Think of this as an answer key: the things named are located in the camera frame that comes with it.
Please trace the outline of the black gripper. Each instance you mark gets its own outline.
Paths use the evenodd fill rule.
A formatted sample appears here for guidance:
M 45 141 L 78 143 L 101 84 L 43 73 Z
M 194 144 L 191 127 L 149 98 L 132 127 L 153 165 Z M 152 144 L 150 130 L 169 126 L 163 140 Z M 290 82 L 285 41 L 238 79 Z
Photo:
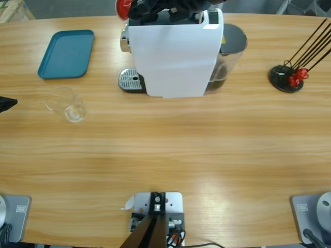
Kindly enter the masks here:
M 150 10 L 139 10 L 138 7 L 152 8 Z M 199 13 L 209 8 L 209 1 L 206 0 L 177 0 L 177 1 L 156 1 L 156 0 L 136 0 L 132 1 L 128 13 L 129 19 L 148 20 L 156 19 L 157 13 L 176 8 L 178 12 Z

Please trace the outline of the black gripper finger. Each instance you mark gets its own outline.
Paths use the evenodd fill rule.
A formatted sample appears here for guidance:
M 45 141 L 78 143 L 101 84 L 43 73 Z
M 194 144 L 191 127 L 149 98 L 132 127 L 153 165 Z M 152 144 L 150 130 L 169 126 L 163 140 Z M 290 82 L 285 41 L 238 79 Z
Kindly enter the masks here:
M 0 96 L 0 113 L 9 110 L 18 103 L 17 99 Z

